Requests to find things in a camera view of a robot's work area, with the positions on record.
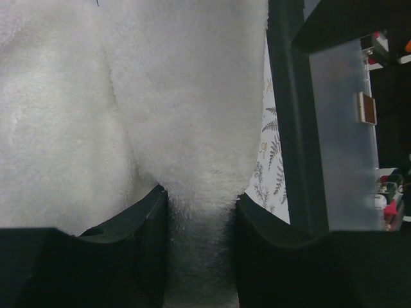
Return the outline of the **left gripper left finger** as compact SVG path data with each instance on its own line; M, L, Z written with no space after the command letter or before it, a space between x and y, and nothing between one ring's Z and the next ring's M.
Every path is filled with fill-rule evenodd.
M2 307L161 307L168 195L141 201L75 237L55 228L1 230Z

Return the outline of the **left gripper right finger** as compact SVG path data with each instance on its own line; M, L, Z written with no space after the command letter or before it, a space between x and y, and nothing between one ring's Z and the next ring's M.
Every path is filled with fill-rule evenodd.
M236 284L241 307L409 307L410 231L316 237L242 195Z

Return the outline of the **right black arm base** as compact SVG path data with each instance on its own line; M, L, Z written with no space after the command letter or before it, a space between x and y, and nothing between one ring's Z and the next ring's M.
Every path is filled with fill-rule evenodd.
M410 166L377 171L376 204L382 209L387 231L410 229Z

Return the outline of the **white towel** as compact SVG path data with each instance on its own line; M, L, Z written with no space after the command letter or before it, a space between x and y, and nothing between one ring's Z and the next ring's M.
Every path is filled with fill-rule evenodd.
M238 307L267 1L2 1L1 226L78 237L168 193L162 307Z

